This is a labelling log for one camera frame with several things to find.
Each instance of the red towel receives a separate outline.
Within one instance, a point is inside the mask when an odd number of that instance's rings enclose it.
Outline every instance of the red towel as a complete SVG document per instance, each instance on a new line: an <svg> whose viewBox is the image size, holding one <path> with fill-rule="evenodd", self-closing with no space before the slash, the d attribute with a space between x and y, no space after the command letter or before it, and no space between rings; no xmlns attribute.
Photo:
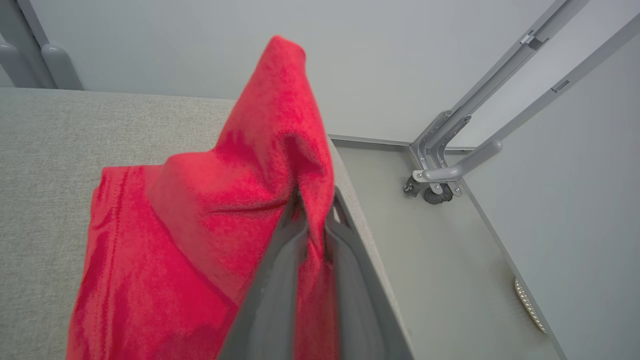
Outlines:
<svg viewBox="0 0 640 360"><path fill-rule="evenodd" d="M323 257L332 162L305 53L281 37L213 150L102 171L67 359L215 358L296 187L310 234L295 356L337 359L333 270Z"/></svg>

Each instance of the gray fabric surface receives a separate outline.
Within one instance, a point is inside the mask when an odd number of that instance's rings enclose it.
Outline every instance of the gray fabric surface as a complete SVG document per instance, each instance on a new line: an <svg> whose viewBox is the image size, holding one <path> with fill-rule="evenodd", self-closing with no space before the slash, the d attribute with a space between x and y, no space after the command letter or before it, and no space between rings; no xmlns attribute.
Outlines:
<svg viewBox="0 0 640 360"><path fill-rule="evenodd" d="M0 88L0 357L63 359L90 201L103 167L162 164L216 143L234 101ZM340 188L396 315L355 191Z"/></svg>

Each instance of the caster wheel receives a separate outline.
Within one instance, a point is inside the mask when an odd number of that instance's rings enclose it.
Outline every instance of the caster wheel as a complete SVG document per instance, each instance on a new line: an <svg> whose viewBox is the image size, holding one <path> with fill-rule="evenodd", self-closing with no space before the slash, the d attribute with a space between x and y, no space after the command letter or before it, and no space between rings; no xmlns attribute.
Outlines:
<svg viewBox="0 0 640 360"><path fill-rule="evenodd" d="M413 179L413 176L409 177L409 180L404 184L404 193L411 196L417 197L420 193L420 183Z"/></svg>
<svg viewBox="0 0 640 360"><path fill-rule="evenodd" d="M451 201L453 199L453 192L449 188L447 184L440 184L442 188L442 194L438 195L431 190L431 188L427 188L424 190L424 200L432 205L441 204L445 201Z"/></svg>
<svg viewBox="0 0 640 360"><path fill-rule="evenodd" d="M442 187L442 200L451 201L451 199L453 199L453 192L451 191L451 188L449 188L449 185L440 184L440 187Z"/></svg>
<svg viewBox="0 0 640 360"><path fill-rule="evenodd" d="M431 191L431 188L427 188L427 190L424 190L424 200L430 203L431 205L437 205L442 203L443 201L442 196Z"/></svg>

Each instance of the metal leg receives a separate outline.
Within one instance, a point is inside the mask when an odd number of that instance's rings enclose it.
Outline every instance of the metal leg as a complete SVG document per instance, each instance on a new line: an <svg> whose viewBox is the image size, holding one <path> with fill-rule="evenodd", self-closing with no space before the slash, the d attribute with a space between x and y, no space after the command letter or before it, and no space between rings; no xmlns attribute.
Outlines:
<svg viewBox="0 0 640 360"><path fill-rule="evenodd" d="M471 119L470 115L461 117L448 130L442 126L451 118L451 111L443 111L422 133L420 141L411 145L410 149L422 170L416 170L407 180L404 192L416 197L420 192L419 183L427 183L429 189L424 194L424 199L430 204L439 204L450 201L452 196L462 196L462 187L457 183L464 174L495 155L502 144L496 140L483 144L474 150L466 158L450 167L444 158L447 144L462 130ZM433 160L436 168L433 168L429 159Z"/></svg>

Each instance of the metal bracket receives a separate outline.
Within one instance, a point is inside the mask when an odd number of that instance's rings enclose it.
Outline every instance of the metal bracket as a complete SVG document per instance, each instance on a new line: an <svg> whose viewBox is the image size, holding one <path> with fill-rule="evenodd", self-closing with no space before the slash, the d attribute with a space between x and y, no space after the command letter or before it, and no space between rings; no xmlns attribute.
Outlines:
<svg viewBox="0 0 640 360"><path fill-rule="evenodd" d="M471 119L471 116L467 115L458 119L448 130L441 129L451 118L451 115L449 110L441 112L422 133L419 141L410 147L422 170L414 171L407 180L404 186L404 192L407 195L416 197L420 192L420 183L427 183L431 192L442 195L443 185L446 183L451 189L451 193L460 197L462 189L457 180L500 151L502 144L498 140L494 140L481 145L466 158L450 167L444 157L445 148Z"/></svg>

